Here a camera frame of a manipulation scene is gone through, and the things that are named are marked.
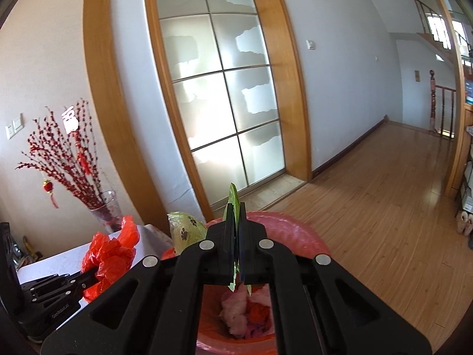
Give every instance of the glass vase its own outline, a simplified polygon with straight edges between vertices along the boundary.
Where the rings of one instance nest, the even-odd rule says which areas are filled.
[[[102,224],[108,233],[113,233],[122,228],[122,211],[117,201],[115,191],[105,191],[102,193],[105,205],[97,209],[91,209],[92,214]]]

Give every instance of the light switch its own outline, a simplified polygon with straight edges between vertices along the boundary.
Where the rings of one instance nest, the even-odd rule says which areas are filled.
[[[15,120],[13,120],[13,130],[15,133],[17,133],[20,129],[23,129],[23,119],[21,117],[21,113]]]
[[[8,124],[5,127],[5,130],[7,132],[7,139],[10,140],[13,136],[15,136],[15,130],[13,129],[13,124]]]
[[[315,50],[315,41],[307,40],[306,43],[307,43],[307,49],[309,49],[309,51]]]

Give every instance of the red plastic bag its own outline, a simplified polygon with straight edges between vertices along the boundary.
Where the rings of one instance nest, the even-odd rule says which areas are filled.
[[[172,257],[175,257],[175,256],[176,256],[176,251],[174,251],[174,248],[169,248],[163,252],[163,254],[161,255],[161,260],[171,259]]]
[[[80,267],[81,272],[86,272],[93,267],[98,268],[95,277],[99,282],[84,291],[84,299],[88,303],[132,267],[136,255],[134,246],[139,241],[140,233],[131,216],[123,218],[122,231],[118,238],[110,240],[102,232],[95,234]]]

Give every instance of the wooden floor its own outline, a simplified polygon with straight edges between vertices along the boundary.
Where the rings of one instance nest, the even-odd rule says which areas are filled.
[[[452,143],[383,124],[272,211],[310,224],[333,257],[436,351],[473,298],[473,251],[441,195]]]

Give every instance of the window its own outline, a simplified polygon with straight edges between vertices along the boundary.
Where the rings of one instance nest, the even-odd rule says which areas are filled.
[[[452,21],[452,23],[456,34],[456,39],[458,40],[458,45],[460,47],[460,54],[463,56],[468,56],[468,42],[466,41],[466,34],[463,24],[459,21]]]
[[[210,204],[283,172],[271,66],[253,0],[157,0],[189,147]]]
[[[452,45],[450,44],[444,19],[433,14],[428,15],[427,20],[429,21],[430,31],[434,36],[434,40],[443,42],[444,48],[451,49]]]

